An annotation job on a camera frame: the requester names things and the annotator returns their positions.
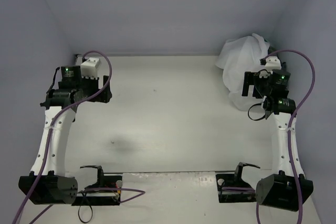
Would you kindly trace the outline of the white t shirt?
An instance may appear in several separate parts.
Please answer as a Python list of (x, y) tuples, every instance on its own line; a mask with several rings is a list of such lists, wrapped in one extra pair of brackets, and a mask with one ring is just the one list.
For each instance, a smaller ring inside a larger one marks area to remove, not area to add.
[(216, 60), (215, 66), (223, 70), (223, 83), (229, 90), (228, 98), (233, 105), (247, 111), (259, 99), (242, 96), (245, 72), (257, 72), (262, 69), (260, 59), (268, 55), (270, 44), (256, 33), (239, 39), (229, 39)]

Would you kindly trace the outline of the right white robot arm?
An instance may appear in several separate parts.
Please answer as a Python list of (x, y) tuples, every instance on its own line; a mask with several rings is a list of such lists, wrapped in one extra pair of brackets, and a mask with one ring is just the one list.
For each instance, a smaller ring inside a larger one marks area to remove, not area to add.
[(272, 172), (256, 185), (260, 205), (297, 212), (313, 192), (313, 182), (306, 179), (296, 145), (296, 103), (288, 98), (290, 73), (281, 69), (245, 72), (243, 91), (261, 98), (260, 106), (271, 134)]

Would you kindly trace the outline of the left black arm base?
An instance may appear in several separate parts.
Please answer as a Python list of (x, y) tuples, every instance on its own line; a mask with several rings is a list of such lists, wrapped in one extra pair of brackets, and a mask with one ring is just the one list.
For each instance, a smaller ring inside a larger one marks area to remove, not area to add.
[(118, 206), (121, 192), (111, 190), (122, 187), (121, 173), (104, 172), (100, 165), (81, 166), (74, 173), (78, 192), (73, 206)]

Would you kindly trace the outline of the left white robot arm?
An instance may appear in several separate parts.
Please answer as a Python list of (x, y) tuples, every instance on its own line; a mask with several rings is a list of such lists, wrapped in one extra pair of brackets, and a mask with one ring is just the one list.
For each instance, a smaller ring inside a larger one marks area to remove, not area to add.
[(38, 155), (28, 176), (22, 176), (18, 185), (35, 205), (72, 204), (76, 199), (78, 183), (65, 175), (65, 153), (77, 108), (84, 101), (108, 103), (112, 97), (110, 76), (103, 76), (99, 88), (97, 64), (57, 68), (61, 72), (58, 88), (50, 87), (46, 100), (45, 125)]

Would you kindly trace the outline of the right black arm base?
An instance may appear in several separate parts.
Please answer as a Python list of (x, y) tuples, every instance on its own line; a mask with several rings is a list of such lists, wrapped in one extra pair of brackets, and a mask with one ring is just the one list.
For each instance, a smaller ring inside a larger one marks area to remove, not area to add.
[(244, 167), (260, 169), (254, 164), (239, 162), (235, 170), (215, 172), (219, 203), (256, 202), (255, 190), (242, 179)]

